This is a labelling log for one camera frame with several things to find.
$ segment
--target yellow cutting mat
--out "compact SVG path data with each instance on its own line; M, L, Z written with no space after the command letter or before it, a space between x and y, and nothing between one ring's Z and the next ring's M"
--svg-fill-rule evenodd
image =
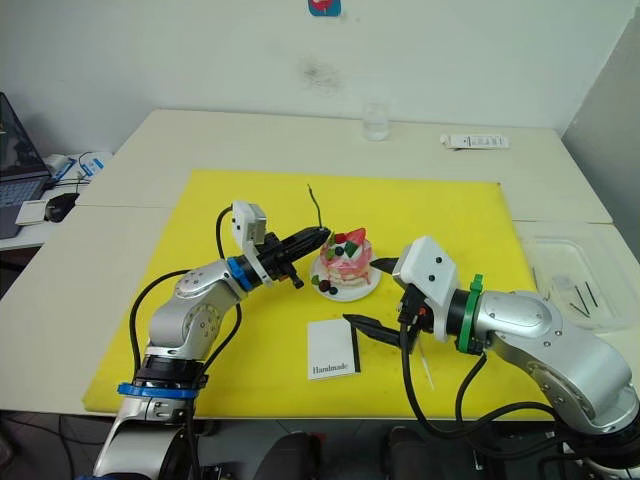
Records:
M535 288L497 183L200 170L192 173L140 289L163 273L217 260L215 219L235 199L260 205L268 217L268 231L280 238L315 225L307 183L313 187L325 224L338 232L366 227L379 257L398 256L414 239L431 235L457 262L463 288L469 287L475 273L484 274L485 289ZM227 222L222 235L225 253L238 255ZM402 295L391 277L383 275L377 289L362 300L326 300L310 285L314 257L296 264L306 283L301 290L287 280L275 288L254 290L242 303L242 326L209 370L209 383L197 401L198 415L412 416L402 383L400 351L362 334L358 334L361 374L307 380L307 322L360 313L397 328L395 308ZM139 310L142 351L151 314L169 299L175 281L167 280L154 289ZM225 317L216 345L231 329L234 316L232 310ZM122 397L116 386L129 381L132 373L127 319L128 312L123 312L122 324L85 394L87 410L116 412L119 408ZM451 418L458 385L477 357L457 353L452 339L442 344L427 334L421 335L421 346L431 382L416 348L412 373L418 397L427 415ZM544 397L522 371L491 354L468 390L464 412L480 416L505 403L526 400L544 401ZM522 412L513 417L543 418L544 414Z

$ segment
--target white wall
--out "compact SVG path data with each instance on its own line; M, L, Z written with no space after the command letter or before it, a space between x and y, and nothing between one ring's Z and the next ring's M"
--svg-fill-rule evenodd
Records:
M637 0L0 0L0 88L44 153L117 149L156 107L564 131Z
M640 260L640 8L562 141Z

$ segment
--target white card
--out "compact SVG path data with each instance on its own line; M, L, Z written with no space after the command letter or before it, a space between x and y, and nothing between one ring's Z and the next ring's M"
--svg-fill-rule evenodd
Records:
M22 202L16 225L34 225L44 222L44 212L47 208L46 200L29 200Z
M356 331L346 320L311 322L307 338L309 380L360 372Z

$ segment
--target computer mouse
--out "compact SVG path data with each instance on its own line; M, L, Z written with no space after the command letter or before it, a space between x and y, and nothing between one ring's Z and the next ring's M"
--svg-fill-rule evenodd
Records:
M80 194L78 193L63 193L62 195L53 197L47 202L47 207L44 212L45 220L54 223L61 222L64 217L67 216L67 213L75 206L76 198L79 196Z

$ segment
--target white plate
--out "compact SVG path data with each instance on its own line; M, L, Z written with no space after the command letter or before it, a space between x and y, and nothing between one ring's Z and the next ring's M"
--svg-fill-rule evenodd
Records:
M378 257L376 257L375 255L371 255L371 260L375 260L377 258ZM321 279L329 278L327 269L324 267L324 265L322 265L320 257L317 257L314 260L313 265L311 266L310 278L313 278L314 275L318 275ZM336 293L335 295L331 295L328 291L321 292L317 285L312 285L314 290L324 298L328 298L329 300L333 300L334 302L353 302L369 295L378 286L381 277L382 272L380 270L378 270L377 268L369 268L370 283L364 283L356 287L350 287L348 285L336 285L338 293Z

